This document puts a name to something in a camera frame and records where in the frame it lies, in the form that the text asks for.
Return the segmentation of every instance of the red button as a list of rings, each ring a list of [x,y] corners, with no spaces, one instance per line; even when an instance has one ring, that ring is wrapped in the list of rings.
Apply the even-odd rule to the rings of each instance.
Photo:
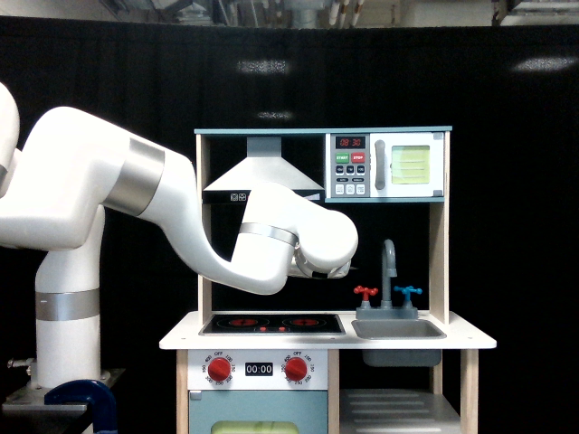
[[[209,363],[207,372],[214,382],[222,382],[232,373],[232,366],[223,357],[217,357]]]
[[[353,152],[352,153],[352,163],[365,163],[365,153],[364,152]]]
[[[293,382],[302,381],[308,375],[308,366],[299,357],[292,357],[286,362],[286,377]]]

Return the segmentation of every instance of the wooden post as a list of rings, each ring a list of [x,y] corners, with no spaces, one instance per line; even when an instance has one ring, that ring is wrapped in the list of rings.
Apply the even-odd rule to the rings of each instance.
[[[429,302],[431,314],[449,324],[449,219],[451,208],[451,134],[444,135],[444,202],[430,207]]]
[[[442,395],[442,362],[443,360],[430,371],[430,390],[435,395]]]
[[[189,396],[187,390],[187,350],[177,350],[177,430],[189,432]]]
[[[197,196],[199,197],[199,206],[201,207],[201,218],[207,239],[211,241],[211,205],[203,205],[203,190],[209,180],[209,142],[207,138],[197,135],[196,140],[196,159],[197,159]],[[211,280],[199,276],[197,278],[197,310],[199,311],[199,322],[202,326],[213,313],[212,304],[212,282]]]
[[[460,430],[479,432],[479,350],[460,350]]]
[[[327,350],[327,433],[340,433],[340,350]]]

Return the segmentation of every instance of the white countertop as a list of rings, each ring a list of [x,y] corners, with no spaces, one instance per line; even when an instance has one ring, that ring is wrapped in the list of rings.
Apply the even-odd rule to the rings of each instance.
[[[215,314],[278,314],[277,312],[215,312]],[[159,343],[164,350],[194,349],[486,349],[495,348],[497,341],[477,327],[451,312],[450,323],[443,325],[429,311],[419,311],[418,319],[431,321],[446,337],[438,339],[362,339],[357,336],[352,321],[354,311],[317,312],[338,314],[343,335],[199,335],[203,328],[198,312],[188,313]]]

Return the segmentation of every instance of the green button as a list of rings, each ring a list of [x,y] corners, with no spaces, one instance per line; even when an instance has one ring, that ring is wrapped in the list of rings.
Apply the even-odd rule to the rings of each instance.
[[[350,154],[348,152],[337,152],[336,163],[339,165],[346,165],[350,162]]]

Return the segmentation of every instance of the gray sink basin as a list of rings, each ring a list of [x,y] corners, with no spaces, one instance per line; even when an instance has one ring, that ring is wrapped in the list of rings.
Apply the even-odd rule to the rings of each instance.
[[[442,339],[446,334],[423,319],[357,319],[352,327],[362,339]]]
[[[363,339],[442,339],[446,334],[423,319],[357,319],[352,327]],[[369,366],[436,366],[442,350],[362,350],[364,363]]]

